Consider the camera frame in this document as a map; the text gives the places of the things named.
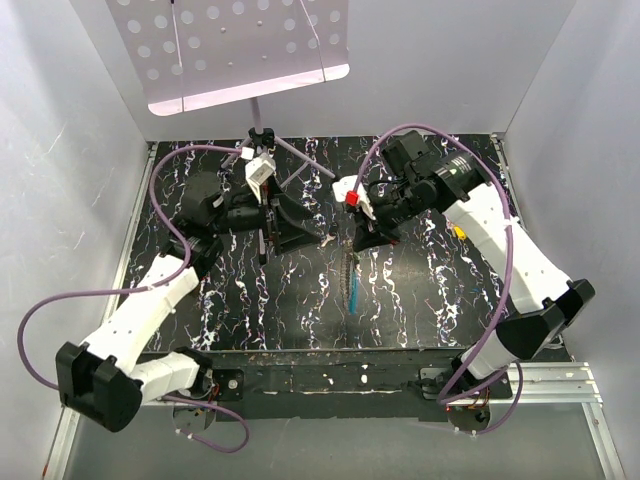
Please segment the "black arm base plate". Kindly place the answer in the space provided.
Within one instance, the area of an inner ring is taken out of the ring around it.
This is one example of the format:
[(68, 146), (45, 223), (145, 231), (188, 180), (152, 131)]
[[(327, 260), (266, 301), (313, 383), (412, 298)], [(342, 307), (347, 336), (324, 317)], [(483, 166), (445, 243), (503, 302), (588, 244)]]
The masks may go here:
[(436, 390), (459, 348), (211, 351), (216, 396), (247, 420), (413, 418), (443, 421)]

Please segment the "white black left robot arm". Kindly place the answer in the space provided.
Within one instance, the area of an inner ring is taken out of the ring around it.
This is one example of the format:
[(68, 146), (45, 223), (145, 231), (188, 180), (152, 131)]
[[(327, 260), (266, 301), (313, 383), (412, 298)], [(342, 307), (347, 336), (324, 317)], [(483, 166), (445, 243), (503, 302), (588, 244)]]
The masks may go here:
[(179, 392), (207, 397), (215, 385), (212, 361), (181, 347), (140, 363), (146, 344), (175, 307), (211, 272), (225, 234), (258, 231), (261, 246), (277, 255), (320, 242), (305, 229), (312, 212), (287, 195), (273, 177), (258, 187), (223, 192), (212, 172), (190, 177), (169, 240), (141, 283), (81, 344), (65, 343), (55, 357), (61, 403), (111, 432), (124, 429), (141, 405)]

